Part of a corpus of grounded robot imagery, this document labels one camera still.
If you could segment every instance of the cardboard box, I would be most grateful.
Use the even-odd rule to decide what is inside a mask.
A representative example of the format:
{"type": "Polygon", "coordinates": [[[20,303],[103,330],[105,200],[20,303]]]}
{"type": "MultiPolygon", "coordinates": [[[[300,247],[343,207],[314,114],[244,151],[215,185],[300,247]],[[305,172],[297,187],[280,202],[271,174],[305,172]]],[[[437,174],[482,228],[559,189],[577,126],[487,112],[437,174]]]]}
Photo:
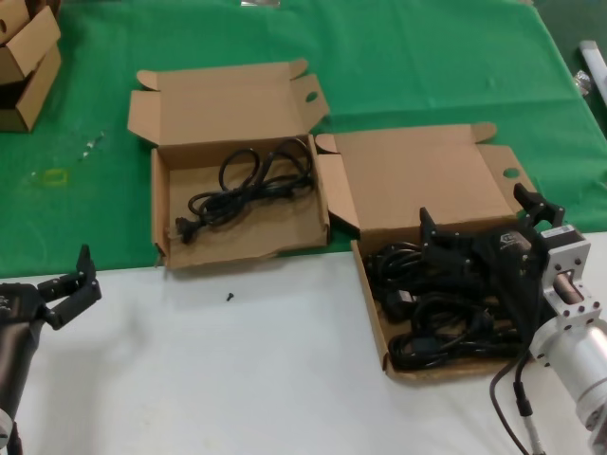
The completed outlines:
{"type": "MultiPolygon", "coordinates": [[[[21,3],[27,15],[28,10],[23,0],[21,3]]],[[[45,7],[0,46],[0,85],[23,81],[57,44],[60,36],[55,16],[50,7],[45,7]]]]}
{"type": "MultiPolygon", "coordinates": [[[[188,201],[219,189],[219,167],[240,148],[264,155],[286,137],[307,141],[327,113],[317,77],[305,61],[156,73],[139,71],[148,91],[131,96],[129,130],[153,142],[153,242],[168,268],[270,257],[328,242],[328,209],[322,180],[293,200],[258,201],[223,227],[205,227],[191,245],[176,236],[175,218],[194,219],[188,201]]],[[[284,173],[278,163],[270,175],[284,173]]],[[[249,162],[230,165],[227,184],[242,183],[249,162]]]]}
{"type": "Polygon", "coordinates": [[[33,129],[60,66],[61,55],[54,45],[25,81],[0,85],[0,131],[33,129]]]}
{"type": "Polygon", "coordinates": [[[511,222],[521,209],[514,185],[533,186],[512,151],[482,142],[494,137],[489,123],[367,131],[318,136],[329,210],[360,232],[352,243],[381,368],[394,379],[445,379],[495,371],[504,362],[462,361],[436,370],[395,371],[388,342],[409,332],[393,325],[374,302],[363,258],[397,241],[419,241],[419,209],[441,228],[478,231],[511,222]]]}
{"type": "Polygon", "coordinates": [[[0,1],[0,45],[15,36],[28,22],[28,8],[23,0],[0,1]]]}

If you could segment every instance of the green cloth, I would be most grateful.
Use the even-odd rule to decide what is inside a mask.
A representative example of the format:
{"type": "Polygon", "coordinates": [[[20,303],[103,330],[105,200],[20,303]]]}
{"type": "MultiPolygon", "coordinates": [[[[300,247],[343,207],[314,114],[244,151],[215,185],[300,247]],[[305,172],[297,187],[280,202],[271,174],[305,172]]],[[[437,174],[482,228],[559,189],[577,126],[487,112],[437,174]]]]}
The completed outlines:
{"type": "MultiPolygon", "coordinates": [[[[555,44],[571,70],[576,74],[583,69],[590,75],[590,71],[579,52],[579,42],[593,40],[607,56],[607,0],[536,0],[538,9],[544,23],[550,30],[555,44]]],[[[595,88],[586,97],[592,113],[597,119],[598,126],[607,135],[607,106],[595,88]]]]}
{"type": "Polygon", "coordinates": [[[518,0],[89,2],[64,5],[60,26],[64,65],[34,134],[0,136],[0,276],[71,270],[84,242],[99,268],[155,262],[151,147],[126,130],[139,69],[305,57],[332,109],[319,131],[493,121],[570,221],[607,230],[607,145],[518,0]]]}

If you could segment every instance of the box flap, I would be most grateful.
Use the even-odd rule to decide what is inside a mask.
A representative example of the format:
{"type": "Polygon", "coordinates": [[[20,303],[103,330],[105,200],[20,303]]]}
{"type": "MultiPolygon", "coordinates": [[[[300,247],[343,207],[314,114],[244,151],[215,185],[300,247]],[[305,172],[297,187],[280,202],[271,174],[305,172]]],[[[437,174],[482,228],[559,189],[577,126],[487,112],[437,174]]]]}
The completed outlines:
{"type": "Polygon", "coordinates": [[[0,83],[20,81],[31,73],[48,51],[57,43],[61,32],[50,7],[44,8],[6,46],[13,64],[21,71],[19,79],[0,74],[0,83]]]}
{"type": "Polygon", "coordinates": [[[27,130],[27,126],[16,110],[0,109],[0,131],[25,132],[27,130]]]}
{"type": "Polygon", "coordinates": [[[294,137],[328,114],[304,61],[138,73],[153,92],[134,91],[129,130],[159,146],[294,137]]]}
{"type": "Polygon", "coordinates": [[[0,85],[7,85],[14,82],[22,82],[24,75],[21,68],[12,58],[12,53],[8,47],[0,47],[0,85]]]}
{"type": "Polygon", "coordinates": [[[24,0],[0,1],[0,45],[15,36],[28,22],[28,7],[24,0]]]}
{"type": "Polygon", "coordinates": [[[516,213],[521,209],[521,205],[514,198],[512,190],[514,185],[522,183],[529,191],[535,190],[533,183],[524,172],[523,166],[512,149],[507,146],[479,144],[477,148],[510,209],[516,213]]]}
{"type": "Polygon", "coordinates": [[[329,211],[348,225],[358,228],[359,218],[341,156],[319,155],[318,163],[329,211]]]}
{"type": "Polygon", "coordinates": [[[334,182],[325,183],[329,210],[358,220],[361,233],[417,227],[420,207],[443,225],[511,215],[519,208],[514,184],[529,181],[507,147],[477,145],[495,133],[481,123],[356,132],[335,135],[334,143],[320,137],[317,145],[335,147],[343,162],[340,170],[333,156],[321,156],[323,179],[334,182]],[[520,176],[505,177],[507,168],[520,176]]]}
{"type": "Polygon", "coordinates": [[[307,69],[306,60],[277,64],[247,64],[181,71],[146,71],[137,73],[137,80],[149,90],[192,90],[198,87],[274,83],[301,77],[307,69]]]}
{"type": "Polygon", "coordinates": [[[169,254],[169,170],[158,150],[152,151],[152,242],[161,256],[169,254]]]}
{"type": "Polygon", "coordinates": [[[31,77],[24,95],[17,102],[17,111],[30,131],[40,115],[60,66],[61,54],[57,45],[53,45],[31,77]]]}

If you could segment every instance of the black wire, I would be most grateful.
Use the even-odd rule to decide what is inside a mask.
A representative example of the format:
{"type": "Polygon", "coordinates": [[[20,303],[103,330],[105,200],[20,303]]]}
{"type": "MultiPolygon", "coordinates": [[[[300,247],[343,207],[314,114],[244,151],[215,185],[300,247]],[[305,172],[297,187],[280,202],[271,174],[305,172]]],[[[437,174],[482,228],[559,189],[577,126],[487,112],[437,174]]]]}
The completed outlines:
{"type": "Polygon", "coordinates": [[[517,367],[516,373],[515,373],[515,384],[522,384],[521,377],[523,375],[523,368],[530,356],[529,346],[531,345],[531,341],[533,340],[535,331],[538,329],[538,327],[540,325],[540,320],[542,317],[542,310],[543,310],[542,290],[539,290],[536,295],[535,307],[536,307],[535,308],[535,310],[536,310],[535,317],[533,319],[532,326],[530,327],[532,330],[529,332],[531,335],[529,336],[529,338],[527,340],[525,340],[524,348],[521,350],[521,352],[517,356],[517,358],[515,358],[512,362],[508,363],[505,367],[503,367],[495,375],[495,377],[493,377],[493,379],[491,380],[491,383],[489,385],[489,397],[491,398],[491,403],[493,404],[493,407],[495,408],[495,412],[497,413],[500,421],[502,422],[502,425],[506,429],[506,432],[508,433],[508,435],[510,436],[510,438],[512,439],[512,441],[514,442],[516,447],[519,448],[519,450],[521,451],[521,453],[523,455],[529,455],[529,452],[527,452],[527,450],[524,448],[524,446],[521,443],[521,441],[519,440],[519,438],[517,438],[516,434],[514,434],[514,431],[512,430],[512,428],[510,427],[510,424],[508,423],[506,417],[504,416],[504,413],[502,412],[502,408],[500,407],[500,404],[495,395],[495,388],[496,388],[498,382],[500,382],[500,380],[502,380],[502,378],[504,376],[506,376],[515,366],[517,367]]]}
{"type": "Polygon", "coordinates": [[[21,437],[19,437],[19,428],[16,422],[12,424],[12,432],[7,441],[7,455],[23,455],[23,444],[21,437]]]}
{"type": "Polygon", "coordinates": [[[188,209],[197,220],[175,219],[181,241],[184,244],[190,243],[195,233],[202,227],[217,227],[228,223],[241,214],[251,201],[292,198],[296,190],[312,187],[314,185],[312,163],[309,149],[296,137],[285,140],[263,160],[253,149],[237,150],[228,156],[219,168],[221,190],[197,194],[188,202],[188,209]],[[298,154],[293,153],[294,147],[299,150],[298,154]],[[298,156],[301,154],[305,158],[304,163],[298,156]],[[238,187],[231,189],[225,182],[226,168],[241,156],[249,156],[252,159],[253,169],[238,187]],[[278,157],[286,158],[297,172],[267,178],[274,160],[278,157]]]}
{"type": "Polygon", "coordinates": [[[408,242],[389,244],[364,261],[374,298],[385,302],[389,292],[408,291],[420,295],[432,291],[481,299],[485,284],[478,276],[462,276],[422,261],[421,247],[408,242]]]}
{"type": "Polygon", "coordinates": [[[521,349],[512,327],[494,327],[500,315],[498,305],[457,295],[431,292],[417,296],[408,317],[412,331],[392,337],[388,351],[400,371],[437,368],[462,358],[511,358],[521,349]],[[466,324],[458,335],[440,333],[447,327],[466,324]]]}
{"type": "Polygon", "coordinates": [[[502,378],[504,376],[506,376],[521,361],[521,359],[526,355],[527,349],[528,348],[525,347],[521,351],[519,356],[517,356],[514,360],[512,360],[510,363],[505,365],[493,377],[493,379],[491,379],[491,384],[489,385],[489,397],[491,398],[491,403],[493,404],[493,407],[495,408],[495,412],[497,412],[497,416],[499,417],[500,421],[502,422],[502,425],[506,429],[506,432],[508,433],[508,435],[510,436],[510,438],[512,439],[512,441],[514,442],[516,447],[518,447],[519,450],[521,450],[521,453],[523,453],[523,455],[529,455],[529,452],[527,452],[527,450],[523,446],[523,443],[521,443],[519,438],[517,438],[516,434],[514,434],[514,431],[512,430],[512,428],[510,427],[510,424],[508,423],[506,417],[504,416],[504,413],[502,412],[502,408],[500,407],[500,404],[497,401],[497,397],[495,396],[495,387],[497,386],[497,383],[500,382],[502,380],[502,378]]]}

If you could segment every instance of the power cord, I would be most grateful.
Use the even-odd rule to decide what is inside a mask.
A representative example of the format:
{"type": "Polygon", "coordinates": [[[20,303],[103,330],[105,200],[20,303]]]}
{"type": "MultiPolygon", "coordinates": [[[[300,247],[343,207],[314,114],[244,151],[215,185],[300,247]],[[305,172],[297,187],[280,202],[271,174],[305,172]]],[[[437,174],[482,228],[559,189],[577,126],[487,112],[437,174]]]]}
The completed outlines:
{"type": "Polygon", "coordinates": [[[411,323],[411,332],[388,342],[397,370],[437,368],[462,358],[511,358],[521,350],[508,314],[487,299],[478,274],[455,274],[428,264],[421,247],[407,242],[386,245],[367,256],[364,265],[385,318],[411,323]],[[462,326],[463,331],[453,333],[462,326]]]}
{"type": "Polygon", "coordinates": [[[518,334],[495,304],[453,294],[431,292],[415,298],[410,333],[392,337],[388,352],[400,371],[419,371],[445,366],[463,358],[511,358],[521,349],[518,334]],[[465,324],[459,334],[444,333],[465,324]]]}
{"type": "Polygon", "coordinates": [[[497,384],[502,380],[504,376],[506,376],[514,367],[516,367],[515,377],[514,377],[514,394],[516,396],[517,407],[519,409],[519,414],[524,419],[525,428],[529,435],[529,439],[531,441],[531,445],[533,448],[533,455],[545,455],[545,452],[542,448],[542,443],[540,441],[540,437],[538,436],[538,432],[535,428],[535,425],[532,420],[533,409],[531,408],[531,403],[527,399],[526,394],[524,392],[524,385],[522,380],[523,368],[530,359],[529,346],[531,345],[531,341],[533,340],[533,335],[536,330],[540,326],[540,320],[542,318],[542,310],[543,310],[543,300],[542,300],[542,291],[539,291],[536,295],[536,304],[535,304],[535,314],[531,324],[527,324],[528,327],[523,327],[523,320],[517,318],[515,324],[517,325],[517,329],[520,333],[525,333],[526,340],[524,340],[524,347],[519,352],[517,358],[515,358],[512,362],[508,363],[505,367],[503,367],[491,380],[489,385],[489,397],[491,398],[491,403],[495,408],[495,412],[497,413],[500,422],[504,426],[504,429],[514,442],[517,448],[521,451],[523,455],[530,455],[529,452],[524,447],[523,443],[519,440],[519,438],[514,434],[514,431],[510,427],[504,413],[502,412],[502,408],[497,400],[497,396],[495,394],[495,388],[497,384]]]}
{"type": "Polygon", "coordinates": [[[188,202],[188,209],[197,219],[195,221],[183,217],[175,219],[175,227],[181,241],[184,244],[191,243],[196,232],[205,226],[225,225],[242,213],[252,201],[292,198],[296,195],[296,190],[312,188],[314,186],[312,163],[310,150],[296,137],[285,140],[263,160],[253,149],[237,150],[228,156],[219,168],[221,190],[197,194],[188,202]],[[293,153],[294,151],[299,152],[297,155],[303,155],[304,163],[293,153]],[[231,189],[225,183],[226,168],[241,156],[252,158],[253,169],[238,187],[231,189]],[[286,158],[297,173],[267,178],[274,160],[278,157],[286,158]]]}

